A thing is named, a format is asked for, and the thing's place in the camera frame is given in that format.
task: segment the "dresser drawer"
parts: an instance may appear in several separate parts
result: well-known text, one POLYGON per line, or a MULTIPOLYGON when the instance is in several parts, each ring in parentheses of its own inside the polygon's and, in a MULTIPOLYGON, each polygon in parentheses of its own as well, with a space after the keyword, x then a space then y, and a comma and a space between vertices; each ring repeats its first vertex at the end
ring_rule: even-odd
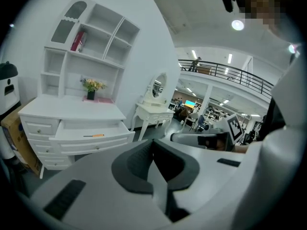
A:
POLYGON ((60 170, 62 170, 62 167, 68 167, 73 164, 73 159, 71 157, 44 157, 44 156, 38 156, 39 160, 42 162, 42 164, 45 167, 50 166, 50 168, 53 168, 54 170, 59 167, 60 170))
POLYGON ((58 119, 21 116, 25 134, 29 139, 49 140, 54 137, 58 126, 58 119))
POLYGON ((77 155, 99 152, 132 142, 135 132, 130 132, 119 121, 115 124, 90 125, 83 123, 78 126, 66 125, 62 120, 57 134, 50 138, 53 147, 62 155, 77 155), (85 137, 88 135, 104 134, 103 137, 85 137))
POLYGON ((33 151, 37 156, 54 156, 56 153, 50 141, 28 139, 33 151))

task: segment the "open drawer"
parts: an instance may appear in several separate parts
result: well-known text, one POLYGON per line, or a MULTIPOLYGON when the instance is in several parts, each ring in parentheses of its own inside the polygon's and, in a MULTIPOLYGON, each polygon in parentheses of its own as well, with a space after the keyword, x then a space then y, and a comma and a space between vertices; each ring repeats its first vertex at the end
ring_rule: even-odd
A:
POLYGON ((68 121, 61 120, 52 147, 62 155, 99 152, 132 142, 130 132, 122 121, 68 121), (104 134, 103 137, 86 137, 104 134))

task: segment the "balcony railing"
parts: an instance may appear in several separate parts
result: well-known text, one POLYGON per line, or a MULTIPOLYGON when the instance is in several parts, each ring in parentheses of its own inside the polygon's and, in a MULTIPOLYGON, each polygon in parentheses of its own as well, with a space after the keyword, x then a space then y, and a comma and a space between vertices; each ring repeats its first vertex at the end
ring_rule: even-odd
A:
POLYGON ((274 85, 254 74, 228 65, 201 60, 193 67, 192 62, 193 60, 180 59, 181 70, 222 78, 250 88, 269 99, 272 97, 270 92, 274 85))

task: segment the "screen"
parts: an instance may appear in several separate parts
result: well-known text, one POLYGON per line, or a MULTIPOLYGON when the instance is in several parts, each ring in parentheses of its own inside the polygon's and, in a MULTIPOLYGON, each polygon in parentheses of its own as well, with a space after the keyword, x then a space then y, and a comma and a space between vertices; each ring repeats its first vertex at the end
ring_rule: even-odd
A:
POLYGON ((185 106, 188 106, 190 108, 194 108, 195 106, 195 103, 194 102, 191 102, 191 101, 186 101, 186 103, 184 104, 185 106))

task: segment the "white shelf unit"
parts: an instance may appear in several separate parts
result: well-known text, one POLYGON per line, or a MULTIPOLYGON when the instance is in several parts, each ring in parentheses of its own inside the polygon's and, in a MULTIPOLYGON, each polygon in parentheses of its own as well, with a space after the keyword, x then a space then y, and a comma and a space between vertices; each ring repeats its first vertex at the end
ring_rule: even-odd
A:
POLYGON ((64 65, 64 94, 83 97, 86 90, 80 83, 81 78, 91 78, 101 81, 107 85, 104 90, 96 92, 97 97, 113 99, 114 85, 118 84, 118 68, 109 66, 103 60, 91 59, 88 57, 79 57, 79 53, 68 52, 67 60, 64 65))
POLYGON ((129 55, 131 45, 116 36, 113 37, 105 59, 118 65, 124 65, 129 55))
POLYGON ((65 51, 63 50, 45 48, 43 73, 46 75, 59 76, 61 73, 64 56, 65 51))
POLYGON ((120 27, 118 28, 115 36, 120 38, 121 40, 127 42, 128 44, 132 45, 134 40, 139 32, 139 28, 132 24, 127 19, 124 19, 120 27))
POLYGON ((58 96, 59 76, 41 73, 41 91, 42 94, 58 96))
POLYGON ((72 0, 55 23, 44 52, 39 93, 63 98, 86 95, 81 78, 107 85, 98 97, 116 100, 125 63, 139 28, 122 15, 90 0, 72 0), (71 51, 86 32, 81 52, 71 51))
POLYGON ((119 15, 118 13, 96 4, 88 17, 87 24, 113 34, 122 19, 123 16, 119 15))
POLYGON ((86 24, 81 24, 79 31, 87 33, 82 53, 102 59, 112 34, 86 24))

